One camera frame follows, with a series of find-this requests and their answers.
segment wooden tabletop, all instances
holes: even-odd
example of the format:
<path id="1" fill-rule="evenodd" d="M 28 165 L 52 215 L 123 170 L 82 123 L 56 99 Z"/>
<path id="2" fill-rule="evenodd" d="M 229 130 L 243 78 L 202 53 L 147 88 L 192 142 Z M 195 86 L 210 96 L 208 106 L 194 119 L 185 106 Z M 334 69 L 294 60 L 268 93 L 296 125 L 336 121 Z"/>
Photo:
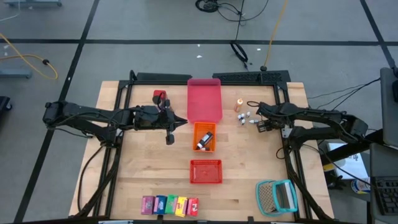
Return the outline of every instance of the wooden tabletop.
<path id="1" fill-rule="evenodd" d="M 96 107 L 113 110 L 117 87 L 118 82 L 103 82 Z M 303 83 L 288 83 L 288 88 L 291 103 L 300 107 L 308 106 Z M 175 114 L 187 117 L 187 86 L 134 85 L 130 106 L 153 105 L 154 90 L 165 90 Z M 238 98 L 245 102 L 263 101 L 274 105 L 272 87 L 222 86 L 221 94 L 223 119 L 217 124 L 215 153 L 192 151 L 193 124 L 190 123 L 174 132 L 175 143 L 171 146 L 165 143 L 164 130 L 125 132 L 111 218 L 156 219 L 155 215 L 141 215 L 142 196 L 175 194 L 199 198 L 199 215 L 196 218 L 166 215 L 165 220 L 245 221 L 248 216 L 253 216 L 255 221 L 294 221 L 292 214 L 265 217 L 260 213 L 256 202 L 255 187 L 258 182 L 287 178 L 285 162 L 275 156 L 276 151 L 282 147 L 280 132 L 274 130 L 258 133 L 254 124 L 241 126 L 237 119 L 238 114 L 233 111 Z M 251 118 L 259 119 L 255 115 L 256 108 L 244 104 L 241 111 L 250 111 L 253 114 Z M 312 126 L 307 121 L 296 121 L 295 124 L 306 128 Z M 315 141 L 306 144 L 317 146 Z M 88 140 L 81 167 L 99 145 L 96 139 Z M 308 191 L 325 213 L 333 217 L 319 154 L 305 146 L 300 153 Z M 103 156 L 104 149 L 90 162 L 85 172 L 81 191 L 82 205 L 90 199 L 98 186 Z M 221 159 L 223 183 L 190 184 L 189 167 L 192 159 Z M 77 213 L 77 189 L 76 185 L 71 215 Z M 296 191 L 300 214 L 304 217 L 301 193 L 298 189 Z M 108 190 L 105 190 L 103 199 L 107 194 Z M 105 203 L 106 200 L 102 200 L 100 214 L 104 213 Z"/>

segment concrete floor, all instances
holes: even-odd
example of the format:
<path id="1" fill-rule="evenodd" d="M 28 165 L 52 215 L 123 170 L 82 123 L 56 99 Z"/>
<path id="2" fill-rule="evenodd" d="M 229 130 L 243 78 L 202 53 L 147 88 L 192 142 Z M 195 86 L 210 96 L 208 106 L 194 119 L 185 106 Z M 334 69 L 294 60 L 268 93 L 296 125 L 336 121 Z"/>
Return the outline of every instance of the concrete floor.
<path id="1" fill-rule="evenodd" d="M 56 101 L 70 70 L 94 0 L 68 0 L 63 7 L 23 8 L 19 17 L 0 22 L 0 33 L 10 39 L 66 39 L 75 44 L 16 44 L 25 54 L 47 58 L 57 68 L 58 80 L 35 73 L 30 80 L 0 80 L 0 95 L 10 96 L 14 109 L 0 125 L 0 223 L 12 222 L 35 164 L 46 129 L 44 104 Z M 217 13 L 204 13 L 194 0 L 100 0 L 88 39 L 120 40 L 230 40 L 236 23 Z M 235 6 L 241 1 L 225 0 Z M 398 41 L 395 0 L 367 1 L 385 41 Z M 255 15 L 264 0 L 246 1 L 246 17 Z M 269 40 L 283 1 L 270 0 L 263 14 L 240 28 L 239 39 Z M 0 4 L 0 17 L 17 9 Z M 377 41 L 359 0 L 289 1 L 276 40 Z M 14 55 L 0 44 L 0 57 Z M 266 45 L 244 45 L 250 71 L 264 63 Z M 388 47 L 398 58 L 398 47 Z M 46 74 L 52 71 L 32 60 Z M 380 46 L 274 45 L 269 70 L 289 70 L 293 82 L 304 82 L 307 96 L 367 83 L 388 67 Z M 20 60 L 0 62 L 0 68 L 27 68 Z M 127 79 L 136 72 L 186 73 L 196 78 L 216 72 L 242 72 L 242 63 L 228 44 L 85 44 L 67 100 L 94 106 L 103 80 Z M 381 128 L 379 84 L 367 86 L 338 109 L 355 114 L 370 128 Z M 318 106 L 336 96 L 310 100 Z M 24 221 L 65 218 L 80 169 L 85 140 L 55 132 Z M 366 222 L 366 204 L 331 192 L 335 217 Z"/>

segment black metal frame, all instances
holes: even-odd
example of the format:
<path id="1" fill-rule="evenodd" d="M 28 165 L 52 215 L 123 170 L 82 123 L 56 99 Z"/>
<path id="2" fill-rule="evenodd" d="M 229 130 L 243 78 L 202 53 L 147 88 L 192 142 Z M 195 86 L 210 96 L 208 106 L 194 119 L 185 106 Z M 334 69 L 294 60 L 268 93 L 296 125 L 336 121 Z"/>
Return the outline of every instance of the black metal frame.
<path id="1" fill-rule="evenodd" d="M 121 104 L 121 97 L 123 94 L 123 90 L 127 88 L 126 91 L 126 98 L 124 101 L 124 108 L 129 107 L 129 102 L 131 99 L 131 93 L 132 93 L 132 87 L 133 85 L 186 85 L 187 80 L 186 77 L 183 77 L 181 80 L 174 80 L 167 81 L 167 80 L 138 80 L 135 76 L 133 81 L 130 80 L 121 80 L 119 81 L 118 85 L 118 92 L 116 94 L 116 101 L 114 104 L 114 109 L 118 109 Z M 258 81 L 255 82 L 241 82 L 241 81 L 221 81 L 221 85 L 232 85 L 232 86 L 271 86 L 274 89 L 274 95 L 275 95 L 275 103 L 279 104 L 281 102 L 280 96 L 279 96 L 279 90 L 282 90 L 283 96 L 284 96 L 284 101 L 289 102 L 289 93 L 287 89 L 287 84 L 286 82 L 264 82 L 262 78 L 260 78 Z M 118 158 L 116 162 L 117 167 L 119 167 L 119 158 L 121 155 L 121 149 L 122 149 L 122 143 L 123 143 L 123 137 L 121 137 L 121 142 L 120 144 L 115 148 L 116 150 L 116 155 L 115 158 Z M 289 153 L 287 152 L 287 141 L 282 140 L 282 145 L 284 147 L 285 151 L 285 164 L 287 167 L 287 172 L 289 176 L 289 169 L 288 166 L 291 166 L 291 158 L 289 156 Z M 104 160 L 103 160 L 103 165 L 101 168 L 101 175 L 99 177 L 99 184 L 101 184 L 104 181 L 104 178 L 106 176 L 106 173 L 108 171 L 108 165 L 109 165 L 109 160 L 110 160 L 110 155 L 111 155 L 111 148 L 106 148 L 105 155 L 104 155 Z M 294 158 L 295 158 L 295 164 L 297 168 L 297 175 L 303 184 L 305 186 L 305 177 L 304 177 L 304 172 L 303 172 L 303 167 L 302 167 L 302 161 L 301 161 L 301 156 L 300 156 L 300 151 L 294 150 Z M 113 204 L 113 197 L 114 197 L 114 190 L 115 190 L 115 185 L 116 185 L 116 179 L 117 179 L 117 171 L 114 175 L 114 177 L 111 180 L 111 183 L 109 185 L 109 193 L 108 193 L 108 198 L 106 202 L 106 209 L 105 209 L 105 216 L 110 217 L 111 215 L 111 209 L 112 209 L 112 204 Z M 297 212 L 294 213 L 294 219 L 295 221 L 299 220 L 306 220 L 306 219 L 312 219 L 312 213 L 311 213 L 311 208 L 309 204 L 307 203 L 306 199 L 303 197 L 303 204 L 304 204 L 304 210 L 305 210 L 305 215 L 306 218 L 303 219 L 300 217 L 300 212 L 297 210 Z M 95 204 L 94 210 L 93 210 L 93 216 L 98 216 L 100 212 L 100 206 L 101 206 L 101 197 Z"/>

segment pink box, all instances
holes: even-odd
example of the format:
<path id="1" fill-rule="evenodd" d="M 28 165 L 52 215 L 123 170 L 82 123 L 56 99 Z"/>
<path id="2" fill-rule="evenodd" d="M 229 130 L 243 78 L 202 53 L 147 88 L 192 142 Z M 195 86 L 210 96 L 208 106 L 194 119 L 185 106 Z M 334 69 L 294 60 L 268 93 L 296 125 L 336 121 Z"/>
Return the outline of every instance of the pink box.
<path id="1" fill-rule="evenodd" d="M 143 196 L 141 203 L 141 215 L 152 215 L 154 211 L 154 196 Z"/>

